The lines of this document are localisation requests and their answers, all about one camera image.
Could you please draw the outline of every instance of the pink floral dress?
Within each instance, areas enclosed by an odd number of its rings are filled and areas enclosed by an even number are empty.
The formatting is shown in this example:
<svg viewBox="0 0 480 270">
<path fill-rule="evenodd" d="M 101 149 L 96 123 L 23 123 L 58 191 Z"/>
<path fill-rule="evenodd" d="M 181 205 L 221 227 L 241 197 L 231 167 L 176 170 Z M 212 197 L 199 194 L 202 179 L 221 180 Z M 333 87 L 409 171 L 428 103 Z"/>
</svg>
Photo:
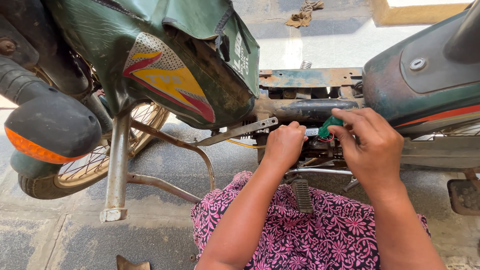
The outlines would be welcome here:
<svg viewBox="0 0 480 270">
<path fill-rule="evenodd" d="M 223 190 L 208 193 L 192 208 L 198 257 L 251 175 L 251 172 L 238 173 Z M 373 208 L 314 188 L 310 188 L 310 196 L 313 213 L 301 213 L 290 185 L 278 187 L 258 247 L 245 269 L 379 269 Z M 430 235 L 425 217 L 418 217 Z"/>
</svg>

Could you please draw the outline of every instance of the person's hand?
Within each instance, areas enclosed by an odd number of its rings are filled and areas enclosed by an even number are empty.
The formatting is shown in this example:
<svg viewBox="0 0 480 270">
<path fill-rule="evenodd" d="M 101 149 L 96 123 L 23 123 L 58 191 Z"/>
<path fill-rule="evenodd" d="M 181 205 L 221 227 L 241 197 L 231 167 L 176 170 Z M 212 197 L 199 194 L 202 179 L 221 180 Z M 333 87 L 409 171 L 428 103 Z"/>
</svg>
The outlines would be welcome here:
<svg viewBox="0 0 480 270">
<path fill-rule="evenodd" d="M 303 143 L 307 140 L 305 126 L 297 121 L 282 125 L 268 135 L 262 163 L 272 163 L 285 173 L 297 162 Z"/>
<path fill-rule="evenodd" d="M 347 125 L 331 125 L 328 130 L 340 141 L 348 168 L 369 196 L 381 196 L 398 187 L 403 137 L 378 113 L 333 109 L 333 116 Z"/>
</svg>

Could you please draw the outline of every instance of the orange turn signal indicator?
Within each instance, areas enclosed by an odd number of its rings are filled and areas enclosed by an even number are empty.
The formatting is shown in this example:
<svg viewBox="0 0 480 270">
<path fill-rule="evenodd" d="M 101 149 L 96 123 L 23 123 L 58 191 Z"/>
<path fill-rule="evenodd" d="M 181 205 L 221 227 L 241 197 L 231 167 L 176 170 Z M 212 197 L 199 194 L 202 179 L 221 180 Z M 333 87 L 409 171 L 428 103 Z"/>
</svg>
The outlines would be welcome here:
<svg viewBox="0 0 480 270">
<path fill-rule="evenodd" d="M 10 140 L 10 142 L 13 144 L 13 146 L 20 152 L 26 154 L 27 156 L 30 156 L 34 159 L 45 161 L 48 163 L 54 163 L 54 164 L 64 164 L 64 163 L 69 163 L 75 160 L 79 160 L 83 158 L 84 156 L 88 155 L 82 155 L 79 157 L 75 158 L 68 158 L 64 157 L 62 155 L 59 155 L 57 153 L 54 153 L 48 149 L 45 149 L 25 138 L 22 136 L 18 135 L 17 133 L 13 132 L 10 130 L 8 127 L 5 127 L 5 133 Z"/>
</svg>

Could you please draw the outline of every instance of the concrete floor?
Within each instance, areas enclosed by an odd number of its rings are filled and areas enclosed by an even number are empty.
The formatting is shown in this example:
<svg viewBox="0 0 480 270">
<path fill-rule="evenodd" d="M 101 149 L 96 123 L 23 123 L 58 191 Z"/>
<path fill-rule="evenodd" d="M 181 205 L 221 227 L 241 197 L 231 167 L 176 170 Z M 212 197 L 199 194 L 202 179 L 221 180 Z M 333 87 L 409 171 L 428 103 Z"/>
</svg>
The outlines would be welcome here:
<svg viewBox="0 0 480 270">
<path fill-rule="evenodd" d="M 284 25 L 301 0 L 236 0 L 236 9 L 261 45 L 260 68 L 362 66 L 368 59 L 425 26 L 376 27 L 364 0 L 329 0 L 314 11 L 309 27 Z M 11 110 L 0 110 L 3 123 Z M 206 138 L 209 131 L 188 127 L 171 116 L 162 129 L 182 140 Z M 242 170 L 254 171 L 256 151 L 228 142 L 204 148 L 212 159 L 217 186 L 223 188 Z M 41 201 L 27 197 L 9 167 L 12 146 L 0 133 L 0 270 L 104 270 L 115 268 L 120 254 L 153 270 L 193 269 L 190 207 L 152 186 L 127 185 L 126 220 L 100 223 L 106 181 L 69 197 Z M 207 170 L 199 156 L 154 140 L 130 161 L 130 172 L 162 178 L 197 196 L 208 192 Z M 479 258 L 480 218 L 460 216 L 451 208 L 446 182 L 459 176 L 404 172 L 417 212 L 423 213 L 442 256 Z M 338 192 L 349 178 L 312 175 L 311 185 Z M 368 202 L 361 187 L 349 195 Z"/>
</svg>

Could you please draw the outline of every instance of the rubber footrest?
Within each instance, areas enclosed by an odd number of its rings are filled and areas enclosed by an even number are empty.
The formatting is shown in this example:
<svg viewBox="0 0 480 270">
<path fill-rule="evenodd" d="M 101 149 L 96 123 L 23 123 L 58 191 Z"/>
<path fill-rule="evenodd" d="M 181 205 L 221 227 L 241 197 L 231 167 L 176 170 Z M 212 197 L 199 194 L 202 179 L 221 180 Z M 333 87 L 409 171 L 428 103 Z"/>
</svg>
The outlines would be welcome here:
<svg viewBox="0 0 480 270">
<path fill-rule="evenodd" d="M 313 213 L 308 181 L 306 179 L 297 179 L 292 182 L 291 186 L 297 199 L 297 209 L 302 213 Z"/>
</svg>

